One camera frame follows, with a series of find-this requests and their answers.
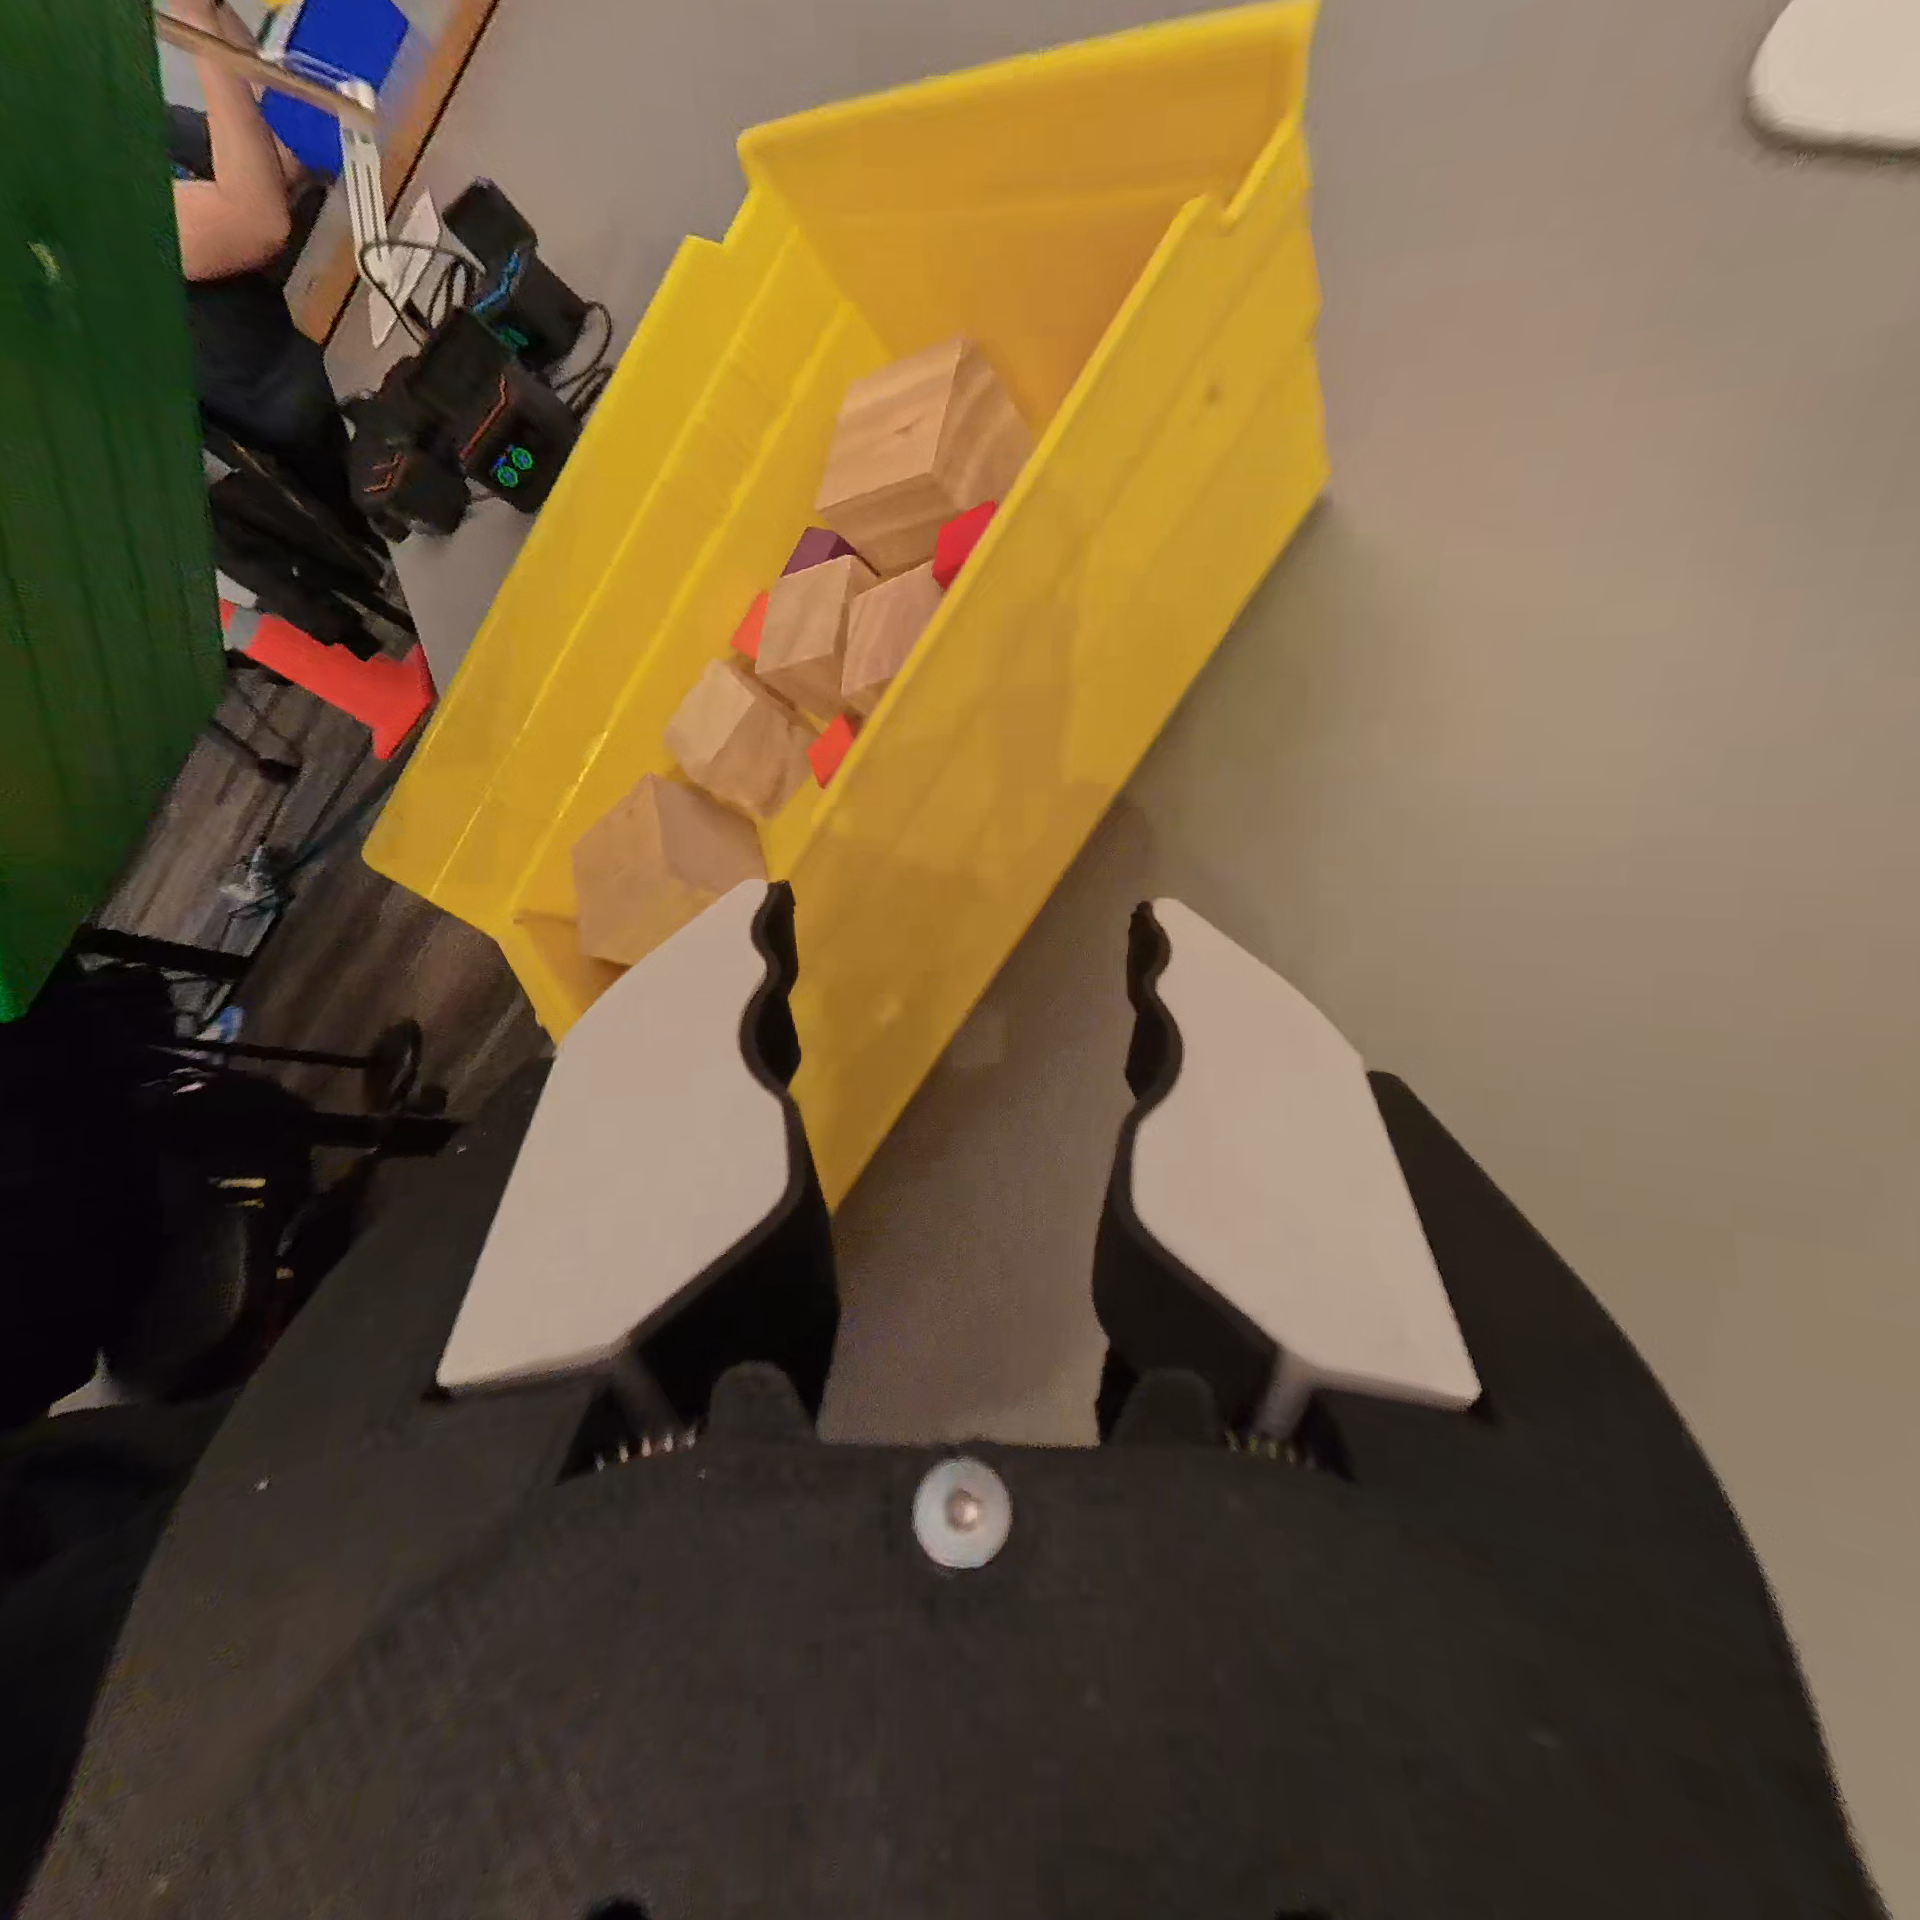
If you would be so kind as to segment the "yellow plastic box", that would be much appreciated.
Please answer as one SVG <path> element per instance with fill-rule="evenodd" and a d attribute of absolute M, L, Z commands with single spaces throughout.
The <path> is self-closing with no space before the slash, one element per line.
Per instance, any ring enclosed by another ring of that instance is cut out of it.
<path fill-rule="evenodd" d="M 1306 94 L 1317 4 L 1132 27 L 746 130 L 378 815 L 562 1040 L 614 981 L 570 851 L 810 515 L 855 378 L 954 335 L 1038 431 L 827 787 L 793 1092 L 849 1197 L 1327 483 Z"/>

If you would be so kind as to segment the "white rounded object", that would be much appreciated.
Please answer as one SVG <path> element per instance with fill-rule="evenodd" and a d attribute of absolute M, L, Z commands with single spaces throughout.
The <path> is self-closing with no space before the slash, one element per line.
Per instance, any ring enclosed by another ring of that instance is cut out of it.
<path fill-rule="evenodd" d="M 1788 2 L 1743 88 L 1754 130 L 1803 154 L 1917 156 L 1917 4 Z"/>

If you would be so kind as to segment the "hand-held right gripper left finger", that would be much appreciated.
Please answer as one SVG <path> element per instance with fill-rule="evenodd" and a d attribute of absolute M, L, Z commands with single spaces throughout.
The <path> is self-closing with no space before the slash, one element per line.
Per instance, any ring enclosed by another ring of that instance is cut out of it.
<path fill-rule="evenodd" d="M 590 1383 L 641 1434 L 735 1389 L 815 1434 L 836 1341 L 831 1213 L 793 1080 L 798 902 L 746 879 L 557 1047 L 436 1362 L 452 1399 Z"/>

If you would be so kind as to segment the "blue bin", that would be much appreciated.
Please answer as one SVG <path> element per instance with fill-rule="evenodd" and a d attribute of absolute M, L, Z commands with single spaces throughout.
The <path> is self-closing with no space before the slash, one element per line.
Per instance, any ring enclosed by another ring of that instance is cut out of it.
<path fill-rule="evenodd" d="M 410 31 L 396 2 L 268 4 L 260 53 L 316 83 L 361 79 L 382 88 Z M 284 92 L 260 94 L 260 116 L 309 171 L 324 181 L 342 168 L 338 123 L 321 108 Z"/>

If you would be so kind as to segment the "black battery pack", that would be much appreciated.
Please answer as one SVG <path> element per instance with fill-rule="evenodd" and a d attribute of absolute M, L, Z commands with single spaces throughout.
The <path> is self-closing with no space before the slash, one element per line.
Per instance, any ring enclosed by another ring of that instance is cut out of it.
<path fill-rule="evenodd" d="M 438 450 L 469 486 L 533 519 L 551 498 L 583 421 L 466 308 L 436 324 L 405 378 Z"/>
<path fill-rule="evenodd" d="M 535 372 L 566 360 L 590 304 L 541 260 L 537 228 L 507 195 L 489 179 L 470 181 L 446 203 L 443 230 L 474 266 L 463 308 Z"/>
<path fill-rule="evenodd" d="M 348 397 L 342 418 L 351 502 L 367 524 L 391 542 L 455 535 L 470 495 L 434 421 L 414 400 L 386 392 Z"/>

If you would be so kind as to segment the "pile of wooden cubes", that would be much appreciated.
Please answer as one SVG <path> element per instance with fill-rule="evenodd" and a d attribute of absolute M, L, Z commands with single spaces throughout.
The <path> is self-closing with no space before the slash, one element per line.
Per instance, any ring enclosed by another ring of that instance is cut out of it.
<path fill-rule="evenodd" d="M 762 830 L 827 787 L 943 600 L 943 540 L 1012 490 L 1034 437 L 991 358 L 942 343 L 857 379 L 813 524 L 642 774 L 570 852 L 583 957 L 629 970 L 766 876 Z"/>

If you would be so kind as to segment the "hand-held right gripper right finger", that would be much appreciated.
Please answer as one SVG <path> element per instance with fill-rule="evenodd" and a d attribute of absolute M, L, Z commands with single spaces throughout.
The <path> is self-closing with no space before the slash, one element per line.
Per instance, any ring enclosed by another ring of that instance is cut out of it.
<path fill-rule="evenodd" d="M 1463 1413 L 1482 1380 L 1345 1032 L 1173 899 L 1127 927 L 1132 1107 L 1094 1230 L 1094 1399 L 1195 1376 L 1228 1434 L 1290 1439 L 1314 1399 Z"/>

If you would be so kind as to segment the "black chair base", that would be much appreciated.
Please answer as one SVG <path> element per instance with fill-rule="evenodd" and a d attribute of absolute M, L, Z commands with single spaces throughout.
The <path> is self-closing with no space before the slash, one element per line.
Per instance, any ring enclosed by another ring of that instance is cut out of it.
<path fill-rule="evenodd" d="M 367 1112 L 313 1107 L 252 1047 L 190 1045 L 157 974 L 62 965 L 3 1028 L 3 1424 L 95 1380 L 127 1400 L 238 1384 L 358 1230 L 382 1160 L 455 1136 L 419 1030 L 364 1071 Z"/>

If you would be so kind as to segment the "green plastic box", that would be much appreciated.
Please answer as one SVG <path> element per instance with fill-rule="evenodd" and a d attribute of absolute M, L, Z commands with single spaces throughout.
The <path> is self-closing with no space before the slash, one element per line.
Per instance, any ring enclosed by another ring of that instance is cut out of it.
<path fill-rule="evenodd" d="M 3 4 L 3 1020 L 225 694 L 154 15 Z"/>

